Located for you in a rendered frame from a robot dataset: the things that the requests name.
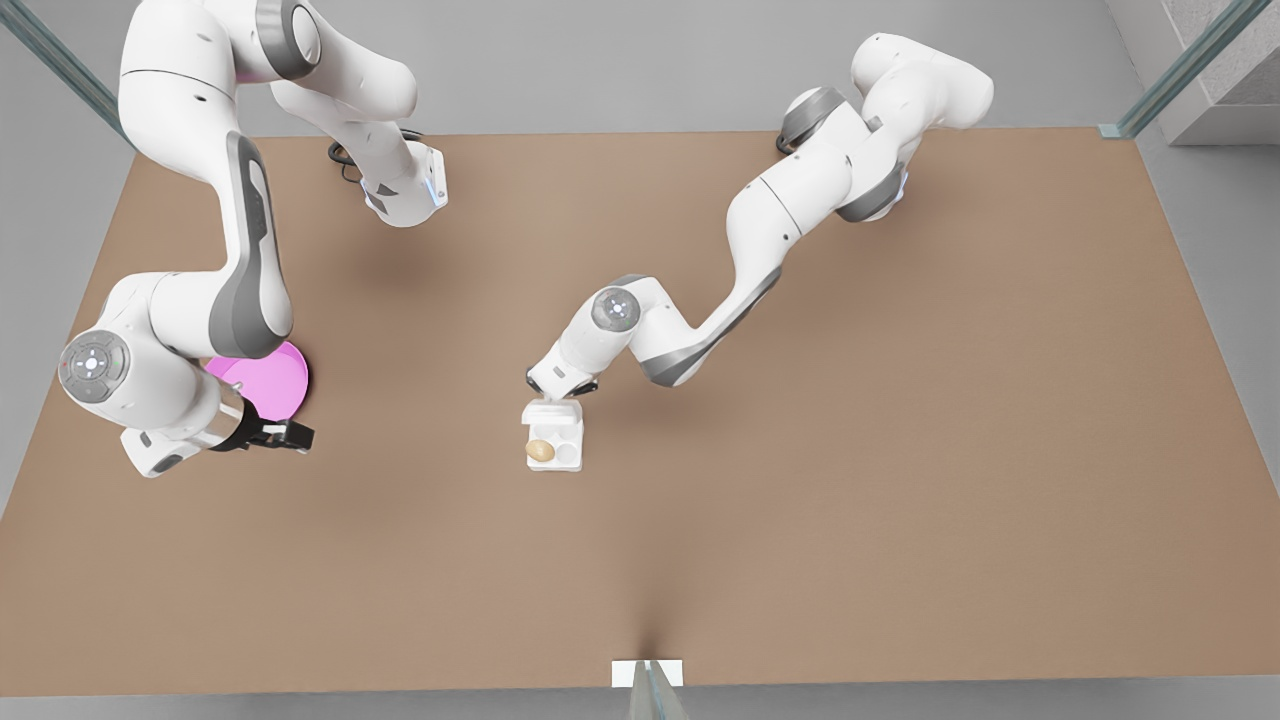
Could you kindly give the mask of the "white egg box tray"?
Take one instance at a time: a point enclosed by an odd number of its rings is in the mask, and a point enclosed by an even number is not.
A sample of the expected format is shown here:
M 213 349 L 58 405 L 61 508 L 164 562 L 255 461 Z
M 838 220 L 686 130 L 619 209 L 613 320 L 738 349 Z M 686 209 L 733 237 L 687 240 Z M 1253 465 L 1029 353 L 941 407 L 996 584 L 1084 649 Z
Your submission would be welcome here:
M 584 437 L 584 423 L 577 427 L 529 427 L 527 442 L 535 438 L 552 442 L 556 446 L 556 459 L 550 462 L 531 462 L 526 456 L 527 468 L 534 471 L 581 471 Z

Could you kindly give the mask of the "pink round plate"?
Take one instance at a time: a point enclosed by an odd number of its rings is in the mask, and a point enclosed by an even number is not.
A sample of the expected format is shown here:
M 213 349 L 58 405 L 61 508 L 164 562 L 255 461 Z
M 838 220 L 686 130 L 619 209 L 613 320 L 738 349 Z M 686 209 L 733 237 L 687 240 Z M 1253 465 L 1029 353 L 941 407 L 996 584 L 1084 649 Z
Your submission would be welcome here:
M 308 366 L 302 352 L 285 341 L 266 357 L 211 357 L 205 369 L 253 404 L 271 421 L 292 419 L 308 392 Z

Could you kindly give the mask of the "grey concrete block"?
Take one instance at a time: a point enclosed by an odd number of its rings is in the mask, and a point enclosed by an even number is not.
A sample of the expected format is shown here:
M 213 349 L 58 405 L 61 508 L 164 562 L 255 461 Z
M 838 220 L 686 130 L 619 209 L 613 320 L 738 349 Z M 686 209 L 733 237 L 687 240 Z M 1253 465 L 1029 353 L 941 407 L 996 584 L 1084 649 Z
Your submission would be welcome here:
M 1175 146 L 1280 146 L 1280 0 L 1272 0 L 1158 118 Z

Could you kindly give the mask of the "silver frame post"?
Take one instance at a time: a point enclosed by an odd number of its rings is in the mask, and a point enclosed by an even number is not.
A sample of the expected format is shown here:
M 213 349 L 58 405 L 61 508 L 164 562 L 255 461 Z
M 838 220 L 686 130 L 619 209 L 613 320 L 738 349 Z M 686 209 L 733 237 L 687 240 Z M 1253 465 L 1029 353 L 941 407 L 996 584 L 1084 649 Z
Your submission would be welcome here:
M 1100 133 L 1134 138 L 1149 127 L 1160 129 L 1158 118 L 1170 102 L 1272 0 L 1103 1 L 1144 92 Z
M 22 0 L 0 0 L 0 24 L 136 150 L 122 128 L 116 95 Z
M 675 692 L 684 687 L 684 661 L 614 660 L 611 662 L 613 688 L 628 688 L 628 710 L 625 720 L 689 720 Z

